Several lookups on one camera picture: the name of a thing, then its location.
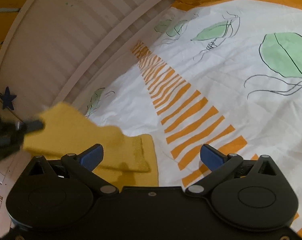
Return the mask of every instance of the star ornament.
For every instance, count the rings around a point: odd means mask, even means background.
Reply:
[[[11,110],[14,110],[12,101],[16,98],[16,95],[11,95],[10,94],[9,87],[6,87],[5,93],[2,94],[2,95],[0,95],[0,98],[3,101],[3,107],[2,107],[2,109],[9,108]]]

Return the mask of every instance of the yellow towel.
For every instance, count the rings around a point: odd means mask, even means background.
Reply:
[[[93,171],[120,189],[123,186],[158,186],[158,171],[152,137],[128,137],[115,126],[99,127],[66,103],[40,114],[45,129],[27,135],[23,148],[48,160],[67,153],[79,154],[96,143],[104,158]]]

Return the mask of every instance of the blue gripper pad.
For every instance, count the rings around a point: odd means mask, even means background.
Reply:
[[[78,160],[83,167],[89,171],[93,171],[103,160],[102,145],[96,144],[85,150],[83,153],[78,155]]]
[[[210,171],[214,171],[219,168],[225,162],[223,154],[218,152],[216,149],[210,149],[206,145],[203,145],[200,149],[200,159],[205,166],[208,167]]]

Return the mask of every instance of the screw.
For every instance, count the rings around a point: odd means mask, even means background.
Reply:
[[[112,185],[105,185],[100,187],[100,191],[104,194],[111,194],[116,191],[116,187]]]
[[[192,193],[199,194],[199,193],[204,192],[204,187],[202,187],[200,185],[192,185],[192,186],[188,187],[188,190]]]

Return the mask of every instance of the green shape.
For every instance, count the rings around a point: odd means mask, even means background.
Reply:
[[[181,34],[182,32],[182,27],[184,26],[185,23],[187,23],[188,21],[187,20],[182,20],[182,21],[179,21],[172,29],[168,30],[166,32],[166,34],[169,36],[169,37],[174,37],[175,35],[177,34]]]
[[[171,20],[161,21],[157,26],[154,27],[154,30],[158,33],[164,33],[170,24],[171,24]]]
[[[98,107],[98,104],[100,102],[100,97],[101,97],[103,91],[104,91],[104,88],[99,88],[97,91],[94,92],[93,96],[91,97],[91,101],[88,104],[88,111],[87,111],[86,115],[90,115],[91,112]]]
[[[283,77],[302,78],[302,36],[272,33],[264,37],[259,52],[264,63]]]
[[[213,24],[199,32],[199,34],[193,38],[192,41],[206,41],[215,38],[222,38],[224,35],[226,35],[229,26],[230,23],[228,24],[228,21]]]

